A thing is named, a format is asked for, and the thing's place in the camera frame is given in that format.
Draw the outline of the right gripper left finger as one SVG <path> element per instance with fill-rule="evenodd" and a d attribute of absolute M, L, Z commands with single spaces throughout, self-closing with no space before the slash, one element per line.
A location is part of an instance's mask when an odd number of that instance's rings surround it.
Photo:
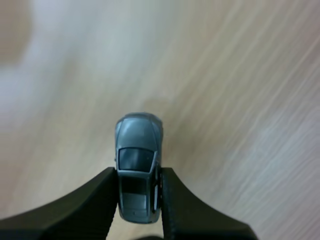
<path fill-rule="evenodd" d="M 118 178 L 108 167 L 71 193 L 0 221 L 2 240 L 104 240 L 118 204 Z"/>

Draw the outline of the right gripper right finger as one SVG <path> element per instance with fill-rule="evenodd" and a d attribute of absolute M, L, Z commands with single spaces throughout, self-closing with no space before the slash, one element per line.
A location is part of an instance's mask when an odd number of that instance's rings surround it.
<path fill-rule="evenodd" d="M 165 240 L 256 240 L 251 227 L 195 196 L 172 168 L 162 169 L 162 227 Z"/>

